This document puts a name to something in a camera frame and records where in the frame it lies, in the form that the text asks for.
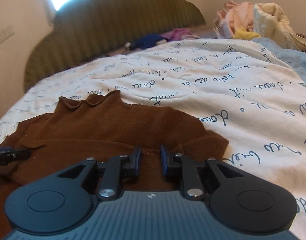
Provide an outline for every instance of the wall outlet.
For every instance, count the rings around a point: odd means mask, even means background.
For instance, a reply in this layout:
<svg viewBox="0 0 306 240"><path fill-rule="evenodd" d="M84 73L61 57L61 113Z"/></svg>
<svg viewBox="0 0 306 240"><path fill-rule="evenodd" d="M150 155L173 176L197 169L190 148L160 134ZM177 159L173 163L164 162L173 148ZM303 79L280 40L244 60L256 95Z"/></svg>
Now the wall outlet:
<svg viewBox="0 0 306 240"><path fill-rule="evenodd" d="M13 36L15 34L14 30L13 30L13 26L7 26L6 28L2 29L0 31L0 44L3 41L6 41L10 36Z"/></svg>

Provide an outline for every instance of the brown sweater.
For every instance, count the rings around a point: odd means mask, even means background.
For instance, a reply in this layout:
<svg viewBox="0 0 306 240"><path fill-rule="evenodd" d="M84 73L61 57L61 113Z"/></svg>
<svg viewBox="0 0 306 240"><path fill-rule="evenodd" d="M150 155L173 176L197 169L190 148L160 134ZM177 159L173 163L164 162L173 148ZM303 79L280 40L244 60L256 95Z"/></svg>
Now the brown sweater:
<svg viewBox="0 0 306 240"><path fill-rule="evenodd" d="M129 105L120 91L106 96L90 95L74 101L64 97L54 113L46 113L19 123L1 147L23 148L31 158L0 167L0 175L23 185L95 157L99 162L130 154L142 146L140 177L128 182L131 190L170 190L173 185L162 176L159 147L190 155L197 161L221 159L228 140L205 130L202 123L171 107Z"/></svg>

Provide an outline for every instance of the silver rivet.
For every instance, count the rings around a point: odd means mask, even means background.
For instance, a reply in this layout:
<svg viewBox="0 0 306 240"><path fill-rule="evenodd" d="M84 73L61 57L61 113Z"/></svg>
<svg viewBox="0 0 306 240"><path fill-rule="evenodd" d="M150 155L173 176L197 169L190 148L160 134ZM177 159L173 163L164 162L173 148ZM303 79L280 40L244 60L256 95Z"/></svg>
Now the silver rivet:
<svg viewBox="0 0 306 240"><path fill-rule="evenodd" d="M186 193L191 197L199 197L203 194L203 191L198 188L191 188Z"/></svg>
<svg viewBox="0 0 306 240"><path fill-rule="evenodd" d="M106 188L106 189L102 189L100 192L99 192L99 195L101 197L111 197L111 196L114 196L115 192L114 190L110 189L110 188Z"/></svg>

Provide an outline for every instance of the black clamp device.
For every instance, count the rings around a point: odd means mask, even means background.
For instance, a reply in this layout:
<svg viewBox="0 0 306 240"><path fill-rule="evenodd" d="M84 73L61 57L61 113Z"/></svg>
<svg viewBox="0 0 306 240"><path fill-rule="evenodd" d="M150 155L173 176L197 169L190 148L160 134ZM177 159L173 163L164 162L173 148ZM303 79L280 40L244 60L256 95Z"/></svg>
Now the black clamp device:
<svg viewBox="0 0 306 240"><path fill-rule="evenodd" d="M0 166L5 166L14 161L24 161L29 157L31 157L31 153L27 149L0 148Z"/></svg>
<svg viewBox="0 0 306 240"><path fill-rule="evenodd" d="M141 148L107 163L86 160L15 190L5 239L296 240L297 204L287 190L222 161L195 162L161 146L169 192L123 191L139 175Z"/></svg>

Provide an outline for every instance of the bed sheet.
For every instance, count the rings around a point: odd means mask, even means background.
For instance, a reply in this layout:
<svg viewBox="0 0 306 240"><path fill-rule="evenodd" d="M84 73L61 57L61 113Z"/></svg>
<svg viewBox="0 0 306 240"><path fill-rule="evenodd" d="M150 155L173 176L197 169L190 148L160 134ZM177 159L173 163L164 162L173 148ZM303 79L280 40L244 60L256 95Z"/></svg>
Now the bed sheet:
<svg viewBox="0 0 306 240"><path fill-rule="evenodd" d="M18 122L53 112L59 96L82 100L115 89L126 103L171 106L228 138L225 162L294 195L290 230L306 240L306 83L252 41L175 41L57 73L0 120L0 143Z"/></svg>

